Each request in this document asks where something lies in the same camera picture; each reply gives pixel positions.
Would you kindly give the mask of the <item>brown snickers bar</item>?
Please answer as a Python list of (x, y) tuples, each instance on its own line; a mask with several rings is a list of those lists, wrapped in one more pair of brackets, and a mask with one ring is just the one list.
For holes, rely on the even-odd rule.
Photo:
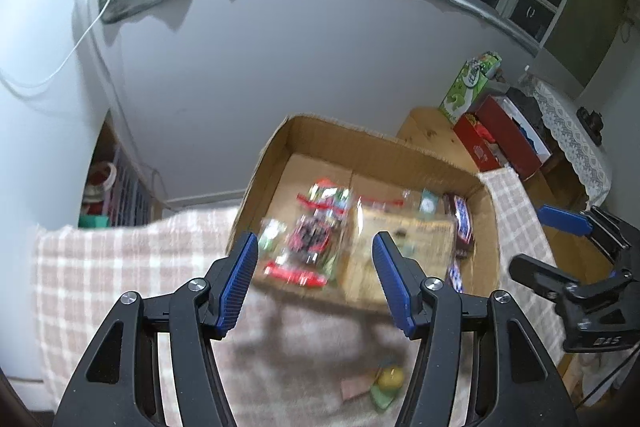
[(442, 195), (446, 215), (456, 222), (456, 247), (454, 254), (457, 258), (465, 259), (474, 251), (474, 230), (472, 215), (466, 199), (454, 193)]
[(464, 291), (462, 273), (460, 269), (460, 265), (457, 260), (454, 260), (450, 263), (447, 270), (447, 282), (448, 284), (454, 288), (457, 293), (462, 294)]

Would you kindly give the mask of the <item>open cardboard box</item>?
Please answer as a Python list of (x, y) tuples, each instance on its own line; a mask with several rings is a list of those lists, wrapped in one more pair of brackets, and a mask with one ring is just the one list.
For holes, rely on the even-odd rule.
[(252, 283), (306, 307), (387, 314), (372, 262), (384, 231), (401, 254), (469, 294), (497, 288), (494, 204), (473, 173), (404, 141), (317, 116), (288, 117), (262, 149), (231, 235), (264, 243)]

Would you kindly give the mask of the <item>green tissue box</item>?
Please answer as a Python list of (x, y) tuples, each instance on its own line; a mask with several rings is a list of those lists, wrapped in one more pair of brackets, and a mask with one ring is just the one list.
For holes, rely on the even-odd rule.
[(472, 57), (463, 64), (439, 105), (439, 110), (450, 124), (457, 124), (480, 95), (485, 84), (495, 77), (501, 64), (502, 57), (491, 51)]

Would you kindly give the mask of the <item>green snack packet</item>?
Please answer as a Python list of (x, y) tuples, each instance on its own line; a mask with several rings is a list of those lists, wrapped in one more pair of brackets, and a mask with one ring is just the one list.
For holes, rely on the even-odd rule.
[(438, 213), (440, 197), (426, 188), (421, 193), (419, 211), (425, 216), (435, 216)]

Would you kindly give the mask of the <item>pink candy wrapper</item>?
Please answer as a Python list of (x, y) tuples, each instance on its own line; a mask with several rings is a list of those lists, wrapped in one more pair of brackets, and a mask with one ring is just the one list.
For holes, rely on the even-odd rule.
[(365, 373), (342, 379), (340, 384), (342, 400), (348, 402), (367, 395), (377, 378), (378, 375), (375, 373)]

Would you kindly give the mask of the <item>white lace cloth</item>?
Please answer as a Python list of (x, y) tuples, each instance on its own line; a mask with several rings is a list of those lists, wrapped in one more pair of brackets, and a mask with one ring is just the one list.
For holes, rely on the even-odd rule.
[(527, 76), (523, 89), (538, 103), (542, 122), (577, 174), (587, 206), (602, 205), (612, 188), (613, 167), (579, 121), (578, 107), (563, 91), (533, 75)]

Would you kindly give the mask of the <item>clear red candy bag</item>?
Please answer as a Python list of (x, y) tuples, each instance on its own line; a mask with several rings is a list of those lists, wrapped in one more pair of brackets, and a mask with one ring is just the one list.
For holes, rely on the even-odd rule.
[(396, 212), (412, 207), (413, 191), (403, 188), (386, 188), (381, 191), (369, 191), (358, 196), (359, 204), (371, 209)]
[(265, 277), (303, 288), (326, 287), (352, 207), (352, 190), (323, 178), (296, 195), (294, 218), (265, 218), (258, 235)]

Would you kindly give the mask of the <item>red open box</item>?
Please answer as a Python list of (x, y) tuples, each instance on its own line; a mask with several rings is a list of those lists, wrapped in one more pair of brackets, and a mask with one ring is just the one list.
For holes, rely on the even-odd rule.
[(551, 157), (546, 143), (507, 96), (488, 95), (464, 113), (454, 133), (480, 172), (511, 167), (522, 180)]

